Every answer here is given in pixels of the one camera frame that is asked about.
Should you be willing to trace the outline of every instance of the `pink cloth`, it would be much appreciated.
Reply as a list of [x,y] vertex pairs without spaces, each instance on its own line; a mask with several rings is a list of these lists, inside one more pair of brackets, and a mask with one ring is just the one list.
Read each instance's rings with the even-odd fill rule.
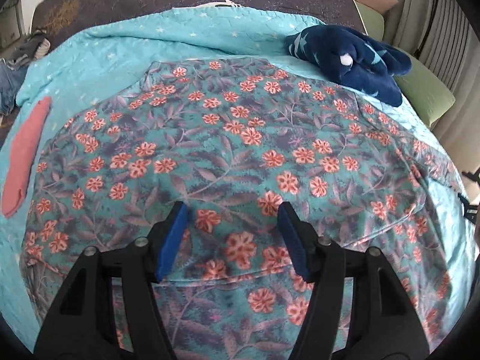
[[6,218],[15,214],[25,199],[30,170],[51,102],[52,98],[48,96],[35,105],[11,143],[10,168],[1,201],[1,210]]

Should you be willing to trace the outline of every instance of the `green pillow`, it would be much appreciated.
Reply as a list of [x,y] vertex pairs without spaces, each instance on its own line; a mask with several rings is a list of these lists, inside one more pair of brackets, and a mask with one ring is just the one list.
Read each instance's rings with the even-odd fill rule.
[[359,2],[356,2],[356,4],[368,36],[381,42],[383,39],[383,31],[385,30],[385,20],[383,20],[383,16],[366,5]]
[[394,76],[394,79],[422,122],[430,127],[450,109],[455,97],[422,62],[403,52],[412,60],[412,71],[405,76]]

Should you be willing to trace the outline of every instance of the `white curtain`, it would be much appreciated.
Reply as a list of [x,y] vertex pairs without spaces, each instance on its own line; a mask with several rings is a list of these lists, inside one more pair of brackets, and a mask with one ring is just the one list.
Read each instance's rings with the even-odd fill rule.
[[438,0],[438,8],[418,58],[454,92],[469,37],[469,22],[455,0]]
[[398,0],[385,18],[383,41],[413,54],[426,32],[433,0]]
[[[453,88],[455,104],[440,118],[433,133],[452,158],[459,171],[474,173],[480,167],[480,43],[469,27],[460,72]],[[473,182],[465,181],[470,200],[480,197]]]

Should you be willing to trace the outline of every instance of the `navy plush toy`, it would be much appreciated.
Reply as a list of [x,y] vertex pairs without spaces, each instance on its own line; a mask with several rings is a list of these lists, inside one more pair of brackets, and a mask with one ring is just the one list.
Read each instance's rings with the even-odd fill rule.
[[412,69],[408,55],[348,27],[318,25],[286,37],[292,56],[316,64],[333,83],[400,107],[402,92],[392,78]]

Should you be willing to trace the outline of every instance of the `teal floral fabric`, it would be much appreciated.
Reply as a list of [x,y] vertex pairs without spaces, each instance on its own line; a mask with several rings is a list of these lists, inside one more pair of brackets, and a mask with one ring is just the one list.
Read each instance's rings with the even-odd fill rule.
[[[178,357],[287,359],[312,289],[275,228],[289,201],[340,245],[382,249],[433,348],[448,333],[451,285],[428,179],[459,190],[445,155],[333,83],[253,58],[155,62],[45,145],[21,272],[42,322],[86,246],[123,247],[181,200],[189,226],[154,288]],[[118,339],[129,349],[114,285]],[[350,322],[345,286],[336,349]]]

